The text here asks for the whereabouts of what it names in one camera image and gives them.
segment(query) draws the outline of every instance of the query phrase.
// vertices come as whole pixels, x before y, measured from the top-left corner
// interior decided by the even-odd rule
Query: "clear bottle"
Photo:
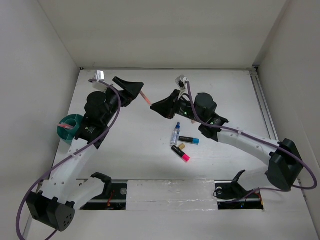
[[[170,146],[176,146],[178,144],[180,134],[180,122],[178,122],[173,130]]]

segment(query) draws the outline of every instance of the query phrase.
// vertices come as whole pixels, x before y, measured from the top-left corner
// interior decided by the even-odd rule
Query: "white wall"
[[[286,0],[39,0],[79,67],[250,68]]]
[[[79,70],[36,0],[0,1],[0,239],[30,185],[50,168],[57,122]],[[22,228],[28,211],[24,212]]]
[[[320,1],[292,0],[259,68],[259,77],[280,139],[295,141],[320,181]],[[307,171],[300,175],[310,186]],[[305,191],[320,234],[320,186]]]

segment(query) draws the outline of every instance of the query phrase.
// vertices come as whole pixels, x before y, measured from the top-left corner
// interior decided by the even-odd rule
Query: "teal container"
[[[71,114],[62,119],[59,123],[65,123],[73,126],[73,129],[65,129],[58,126],[56,132],[58,136],[67,144],[71,145],[72,140],[75,138],[76,132],[78,131],[82,119],[84,117],[79,114]]]

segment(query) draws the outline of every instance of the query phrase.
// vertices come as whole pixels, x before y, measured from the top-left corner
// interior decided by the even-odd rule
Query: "white table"
[[[106,70],[104,73],[109,83],[114,76],[144,82],[142,90],[153,103],[168,97],[176,88],[174,80],[184,74],[191,82],[194,97],[200,92],[211,94],[220,116],[268,137],[248,71]],[[92,76],[93,71],[80,72],[69,114],[85,113],[86,98],[94,91],[88,83]],[[169,147],[178,121],[182,136],[200,139],[199,145],[186,145],[184,151],[191,157],[188,163]],[[264,211],[218,210],[216,199],[211,197],[214,183],[210,179],[232,179],[243,169],[256,169],[263,164],[245,152],[206,139],[198,126],[180,116],[173,120],[163,118],[150,110],[140,96],[122,108],[118,121],[79,178],[87,179],[101,172],[113,179],[133,180],[128,182],[128,209],[79,211],[70,227],[53,239],[318,239],[298,189],[290,193],[262,192]],[[54,164],[63,159],[68,148],[60,142]],[[32,221],[29,239],[43,239],[51,231]]]

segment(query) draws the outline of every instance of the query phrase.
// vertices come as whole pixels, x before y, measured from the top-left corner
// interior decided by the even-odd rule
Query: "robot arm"
[[[102,80],[101,75],[97,74],[96,80]],[[66,154],[71,159],[51,174],[38,193],[31,192],[27,197],[32,217],[60,232],[69,227],[76,210],[92,198],[110,193],[109,176],[96,172],[81,186],[77,185],[77,178],[107,136],[108,124],[120,107],[119,98],[121,107],[127,107],[144,86],[142,82],[127,82],[118,77],[113,82],[123,90],[107,88],[87,97],[85,115]]]
[[[189,96],[184,93],[187,79],[182,75],[178,77],[175,82],[180,90],[175,89],[169,97],[151,105],[151,110],[167,119],[172,119],[175,114],[178,114],[198,122],[190,99],[186,99],[189,98]],[[231,128],[229,120],[216,113],[217,104],[207,93],[198,93],[193,105],[199,119],[206,123],[206,125],[201,124],[198,128],[205,137],[219,143],[234,146],[253,155],[266,165],[264,171],[261,171],[261,169],[258,172],[240,171],[233,180],[229,181],[228,186],[224,187],[224,192],[219,194],[218,198],[225,200],[242,198],[250,192],[247,186],[254,186],[252,181],[257,179],[264,179],[264,185],[273,185],[283,191],[289,191],[291,189],[303,166],[291,156],[282,153],[278,149],[259,143],[246,136],[250,135],[258,140],[263,140],[264,142],[281,147],[298,158],[301,158],[293,141],[285,139],[283,142],[277,142],[275,140],[264,139],[263,137],[254,136],[251,133],[245,132],[240,127],[232,127],[238,130],[238,132],[229,130]]]

